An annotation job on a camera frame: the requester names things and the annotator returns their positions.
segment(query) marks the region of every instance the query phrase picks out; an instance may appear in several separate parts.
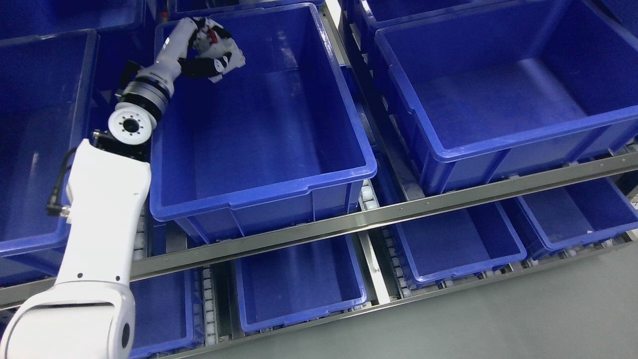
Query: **empty blue bin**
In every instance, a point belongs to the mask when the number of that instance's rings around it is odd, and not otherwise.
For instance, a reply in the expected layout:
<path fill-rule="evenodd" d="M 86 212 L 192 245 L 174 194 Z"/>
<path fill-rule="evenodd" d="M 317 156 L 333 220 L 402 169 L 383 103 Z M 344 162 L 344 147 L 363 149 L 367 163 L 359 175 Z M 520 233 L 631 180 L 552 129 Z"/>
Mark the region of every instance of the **empty blue bin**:
<path fill-rule="evenodd" d="M 508 0 L 346 0 L 348 20 L 361 35 L 361 51 L 374 47 L 377 30 Z"/>
<path fill-rule="evenodd" d="M 178 20 L 187 16 L 208 16 L 212 13 L 298 3 L 313 3 L 319 6 L 323 2 L 324 0 L 168 0 L 168 19 Z"/>
<path fill-rule="evenodd" d="M 204 343 L 201 278 L 186 270 L 131 283 L 135 338 L 129 358 L 145 358 Z"/>
<path fill-rule="evenodd" d="M 638 36 L 638 1 L 636 0 L 596 0 L 634 36 Z"/>
<path fill-rule="evenodd" d="M 143 66 L 152 63 L 155 23 L 145 0 L 0 1 L 0 24 L 0 40 L 97 30 L 100 53 L 95 85 L 100 90 L 117 89 L 127 60 Z"/>
<path fill-rule="evenodd" d="M 350 236 L 238 259 L 235 276 L 245 332 L 325 317 L 367 298 Z"/>
<path fill-rule="evenodd" d="M 152 142 L 153 216 L 212 243 L 354 210 L 376 162 L 316 7 L 212 18 L 246 66 L 177 79 Z M 157 50 L 174 26 L 158 27 Z"/>
<path fill-rule="evenodd" d="M 373 181 L 382 206 L 401 201 L 382 158 Z M 389 228 L 410 289 L 499 270 L 527 256 L 498 202 L 409 220 Z"/>
<path fill-rule="evenodd" d="M 373 72 L 427 194 L 617 151 L 638 39 L 582 0 L 510 1 L 377 32 Z"/>
<path fill-rule="evenodd" d="M 638 214 L 609 178 L 502 201 L 532 259 L 638 228 Z"/>
<path fill-rule="evenodd" d="M 57 274 L 69 226 L 45 205 L 88 133 L 97 41 L 77 31 L 0 42 L 0 287 Z"/>

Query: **metal frame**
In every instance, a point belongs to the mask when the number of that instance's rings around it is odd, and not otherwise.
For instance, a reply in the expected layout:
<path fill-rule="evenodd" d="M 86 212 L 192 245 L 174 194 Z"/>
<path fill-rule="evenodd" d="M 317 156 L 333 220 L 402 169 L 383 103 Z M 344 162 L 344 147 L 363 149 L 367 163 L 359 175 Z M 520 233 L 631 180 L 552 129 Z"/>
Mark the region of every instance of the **metal frame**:
<path fill-rule="evenodd" d="M 340 54 L 340 59 L 343 59 L 347 65 L 352 65 L 352 70 L 354 71 L 359 83 L 370 82 L 371 78 L 369 78 L 369 73 L 366 73 L 367 70 L 363 63 L 363 59 L 360 58 L 360 56 L 344 56 L 345 54 L 352 53 L 353 44 L 356 46 L 352 33 L 344 31 L 343 24 L 339 24 L 339 30 L 337 30 L 337 26 L 335 26 L 331 20 L 330 14 L 323 17 L 323 21 L 330 35 L 330 40 L 333 42 L 336 52 Z M 379 113 L 381 114 L 381 117 L 387 117 L 387 113 L 385 112 L 385 108 L 381 101 L 375 101 L 374 98 L 365 98 L 365 100 L 367 100 L 367 107 L 365 108 L 366 113 L 372 112 L 372 117 L 375 119 L 378 117 Z M 573 257 L 563 256 L 561 258 L 553 258 L 542 261 L 540 264 L 537 263 L 534 266 L 521 266 L 519 263 L 515 263 L 508 266 L 506 270 L 503 270 L 503 273 L 497 273 L 499 275 L 495 275 L 493 277 L 485 276 L 478 279 L 471 278 L 466 281 L 460 280 L 458 283 L 455 283 L 454 286 L 440 286 L 439 288 L 433 287 L 427 290 L 413 291 L 412 296 L 400 298 L 401 296 L 397 296 L 395 293 L 389 293 L 384 288 L 386 285 L 396 287 L 396 278 L 392 277 L 393 274 L 389 275 L 388 273 L 382 273 L 383 266 L 380 266 L 381 257 L 379 257 L 382 253 L 380 253 L 379 250 L 375 253 L 373 244 L 376 242 L 373 240 L 374 236 L 372 235 L 374 232 L 369 233 L 369 230 L 376 230 L 383 226 L 405 220 L 458 210 L 518 195 L 562 187 L 615 174 L 638 171 L 638 152 L 633 149 L 628 149 L 625 151 L 626 153 L 622 155 L 593 160 L 583 164 L 573 164 L 551 171 L 506 179 L 504 181 L 449 192 L 442 195 L 424 197 L 420 187 L 415 184 L 415 179 L 410 170 L 409 160 L 406 158 L 401 149 L 401 140 L 396 135 L 394 128 L 392 128 L 392 123 L 389 121 L 389 118 L 385 121 L 372 121 L 369 124 L 366 119 L 363 120 L 366 122 L 366 125 L 371 128 L 374 134 L 384 134 L 383 137 L 377 136 L 375 138 L 375 143 L 382 150 L 383 156 L 386 156 L 386 158 L 389 159 L 392 172 L 394 173 L 395 180 L 397 182 L 396 185 L 401 189 L 401 193 L 403 193 L 405 198 L 410 201 L 318 222 L 297 225 L 295 227 L 280 229 L 278 231 L 227 240 L 192 249 L 180 250 L 178 252 L 162 256 L 150 257 L 133 263 L 131 279 L 146 279 L 175 271 L 197 268 L 208 264 L 222 263 L 244 256 L 322 240 L 342 234 L 357 233 L 358 241 L 355 242 L 360 243 L 362 253 L 364 254 L 362 269 L 369 272 L 372 281 L 372 288 L 369 289 L 373 290 L 376 294 L 374 302 L 369 303 L 361 309 L 336 314 L 290 327 L 277 328 L 275 330 L 256 335 L 245 336 L 243 332 L 237 329 L 237 325 L 230 323 L 230 326 L 235 328 L 232 329 L 230 337 L 224 341 L 220 341 L 214 346 L 197 348 L 183 353 L 170 355 L 166 358 L 203 358 L 210 355 L 213 351 L 250 342 L 258 338 L 287 333 L 348 317 L 376 312 L 377 310 L 386 309 L 396 305 L 407 304 L 418 300 L 432 298 L 434 296 L 481 286 L 483 284 L 519 277 L 521 275 L 554 268 L 563 264 L 573 263 L 574 261 L 587 257 L 612 252 L 638 241 L 638 238 L 633 233 L 627 233 L 620 239 L 617 238 L 613 245 L 596 245 L 590 248 L 585 248 Z M 635 187 L 636 183 L 634 183 L 633 180 L 628 181 L 628 185 L 634 186 L 632 187 L 633 192 L 638 192 L 638 187 Z M 22 302 L 24 302 L 24 300 L 33 294 L 50 288 L 54 281 L 55 279 L 46 279 L 18 286 L 0 288 L 0 310 L 18 307 Z"/>
<path fill-rule="evenodd" d="M 530 174 L 414 201 L 352 213 L 327 220 L 311 222 L 278 231 L 226 240 L 136 261 L 131 268 L 131 280 L 155 277 L 176 271 L 197 268 L 279 248 L 330 237 L 365 231 L 389 224 L 459 210 L 487 202 L 551 188 L 571 185 L 596 178 L 638 170 L 638 153 L 595 160 L 551 171 Z M 18 307 L 33 294 L 50 288 L 55 279 L 45 279 L 0 289 L 0 310 Z"/>

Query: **shelf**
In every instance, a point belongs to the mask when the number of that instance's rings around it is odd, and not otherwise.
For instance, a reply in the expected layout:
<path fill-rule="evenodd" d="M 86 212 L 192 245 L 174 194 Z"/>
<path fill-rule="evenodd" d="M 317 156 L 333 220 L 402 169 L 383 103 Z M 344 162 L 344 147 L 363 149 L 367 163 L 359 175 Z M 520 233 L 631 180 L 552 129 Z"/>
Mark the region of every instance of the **shelf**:
<path fill-rule="evenodd" d="M 327 13 L 327 8 L 328 6 L 323 7 L 325 13 Z M 412 174 L 411 163 L 403 151 L 401 139 L 396 134 L 396 130 L 385 110 L 380 94 L 375 93 L 376 90 L 372 84 L 372 78 L 367 71 L 365 62 L 359 54 L 354 53 L 357 51 L 357 44 L 352 32 L 350 32 L 350 28 L 344 28 L 343 24 L 340 24 L 338 29 L 331 21 L 333 16 L 330 16 L 329 13 L 327 13 L 327 15 L 328 16 L 323 17 L 323 21 L 329 33 L 330 40 L 334 42 L 335 51 L 338 56 L 343 59 L 346 66 L 351 66 L 350 68 L 357 82 L 367 90 L 361 91 L 364 102 L 361 112 L 364 115 L 362 118 L 364 126 L 369 129 L 368 136 L 370 136 L 371 143 L 375 144 L 375 146 L 379 148 L 381 155 L 388 160 L 387 162 L 392 167 L 394 174 L 395 186 L 400 190 L 399 193 L 404 196 L 406 201 L 391 206 L 375 208 L 373 210 L 301 224 L 278 231 L 226 240 L 202 247 L 178 250 L 162 256 L 135 261 L 131 267 L 131 280 L 146 279 L 212 264 L 216 264 L 217 268 L 219 268 L 224 266 L 224 262 L 233 259 L 342 234 L 357 233 L 358 236 L 356 238 L 358 238 L 358 240 L 354 242 L 359 253 L 362 254 L 359 258 L 360 265 L 362 270 L 366 272 L 370 278 L 368 292 L 373 293 L 374 298 L 370 303 L 356 310 L 289 327 L 275 328 L 255 335 L 245 335 L 245 333 L 237 329 L 238 326 L 236 323 L 232 323 L 233 303 L 229 303 L 226 310 L 231 313 L 222 313 L 220 315 L 224 318 L 228 317 L 228 320 L 224 319 L 221 321 L 229 321 L 230 324 L 227 326 L 231 329 L 227 330 L 227 332 L 223 332 L 224 330 L 222 330 L 222 333 L 215 331 L 215 335 L 217 335 L 215 340 L 217 343 L 215 345 L 177 353 L 166 356 L 166 358 L 203 358 L 208 356 L 211 351 L 243 344 L 260 337 L 286 333 L 504 279 L 516 278 L 536 271 L 573 263 L 580 259 L 612 252 L 638 241 L 638 237 L 634 233 L 626 233 L 605 245 L 594 245 L 588 248 L 582 248 L 576 252 L 575 255 L 565 253 L 562 256 L 541 261 L 511 263 L 504 270 L 499 273 L 494 273 L 494 275 L 485 273 L 485 275 L 479 277 L 457 280 L 453 286 L 448 286 L 446 282 L 443 282 L 439 286 L 426 287 L 415 291 L 403 290 L 399 278 L 392 267 L 392 258 L 389 256 L 386 238 L 383 237 L 384 231 L 381 230 L 383 227 L 406 220 L 617 174 L 625 174 L 621 177 L 621 187 L 626 188 L 625 192 L 634 194 L 638 188 L 636 186 L 638 185 L 638 179 L 635 174 L 630 175 L 628 172 L 638 171 L 638 151 L 628 146 L 623 149 L 622 153 L 607 158 L 599 158 L 590 162 L 572 164 L 551 171 L 510 178 L 479 187 L 425 197 Z M 222 273 L 222 277 L 225 278 L 226 285 L 228 286 L 232 286 L 232 280 L 228 279 L 228 276 L 231 275 L 230 272 Z M 51 278 L 21 284 L 19 286 L 0 288 L 0 310 L 18 307 L 30 296 L 50 288 L 54 281 L 55 278 Z M 221 295 L 220 298 L 232 299 L 234 295 L 232 288 L 225 288 L 222 292 L 223 295 Z"/>

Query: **bin floor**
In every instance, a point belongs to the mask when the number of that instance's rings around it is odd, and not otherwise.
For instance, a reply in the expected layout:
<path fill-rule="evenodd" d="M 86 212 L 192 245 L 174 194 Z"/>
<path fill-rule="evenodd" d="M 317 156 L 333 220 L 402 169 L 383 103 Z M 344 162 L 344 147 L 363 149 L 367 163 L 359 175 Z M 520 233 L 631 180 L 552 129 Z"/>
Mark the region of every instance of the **bin floor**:
<path fill-rule="evenodd" d="M 2 1 L 0 13 L 5 27 L 0 38 L 127 26 L 135 22 L 137 3 L 126 0 Z"/>
<path fill-rule="evenodd" d="M 415 276 L 491 259 L 467 210 L 411 220 L 401 225 L 417 267 Z"/>
<path fill-rule="evenodd" d="M 476 0 L 368 0 L 370 10 L 377 21 L 396 19 L 428 11 L 469 4 Z"/>
<path fill-rule="evenodd" d="M 193 130 L 197 198 L 323 173 L 298 69 L 206 86 L 214 105 Z"/>
<path fill-rule="evenodd" d="M 537 58 L 413 85 L 445 148 L 587 116 Z"/>
<path fill-rule="evenodd" d="M 337 237 L 241 259 L 248 323 L 360 298 L 346 240 Z"/>
<path fill-rule="evenodd" d="M 552 243 L 594 231 L 564 188 L 536 192 L 523 198 Z"/>

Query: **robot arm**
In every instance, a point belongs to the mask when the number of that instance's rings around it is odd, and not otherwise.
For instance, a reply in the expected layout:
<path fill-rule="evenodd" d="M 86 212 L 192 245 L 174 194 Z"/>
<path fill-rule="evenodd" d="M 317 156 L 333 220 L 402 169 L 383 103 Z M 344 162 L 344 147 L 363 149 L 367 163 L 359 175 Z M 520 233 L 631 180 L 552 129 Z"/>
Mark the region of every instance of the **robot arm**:
<path fill-rule="evenodd" d="M 198 52 L 193 59 L 186 57 L 190 43 Z M 108 119 L 108 129 L 119 142 L 144 143 L 166 111 L 175 92 L 173 82 L 181 73 L 217 82 L 245 63 L 232 35 L 217 22 L 184 18 L 166 39 L 155 63 L 141 69 L 126 86 Z"/>
<path fill-rule="evenodd" d="M 191 44 L 195 59 L 186 58 Z M 210 19 L 182 19 L 156 62 L 124 90 L 108 120 L 109 139 L 131 148 L 146 142 L 182 72 L 216 82 L 243 65 L 242 52 L 223 27 Z M 0 359 L 128 358 L 135 329 L 133 242 L 150 183 L 148 163 L 82 141 L 66 186 L 70 208 L 59 204 L 56 190 L 47 205 L 71 224 L 56 282 L 15 313 L 0 342 Z"/>

